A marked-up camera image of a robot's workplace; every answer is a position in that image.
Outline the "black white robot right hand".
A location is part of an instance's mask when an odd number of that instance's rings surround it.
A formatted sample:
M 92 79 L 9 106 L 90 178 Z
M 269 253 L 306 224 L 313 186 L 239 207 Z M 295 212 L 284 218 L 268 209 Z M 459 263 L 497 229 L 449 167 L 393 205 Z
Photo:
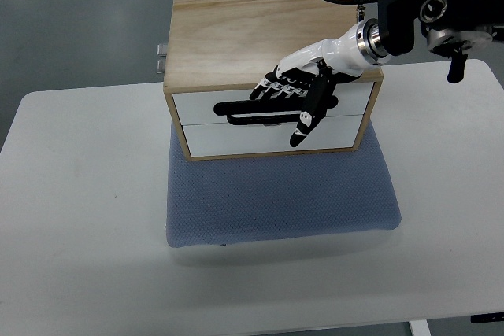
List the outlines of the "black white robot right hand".
M 351 83 L 391 56 L 380 39 L 378 20 L 357 22 L 337 39 L 323 39 L 283 58 L 256 85 L 250 100 L 301 98 L 298 123 L 290 137 L 296 147 L 323 120 L 335 87 Z

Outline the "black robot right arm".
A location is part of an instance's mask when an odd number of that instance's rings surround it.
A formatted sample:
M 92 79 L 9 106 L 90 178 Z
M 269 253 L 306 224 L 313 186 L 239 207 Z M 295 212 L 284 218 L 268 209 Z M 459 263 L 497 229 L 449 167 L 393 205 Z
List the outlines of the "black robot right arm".
M 409 53 L 414 22 L 430 52 L 451 60 L 447 81 L 464 78 L 468 55 L 503 41 L 503 0 L 324 0 L 358 8 L 356 45 L 369 65 Z

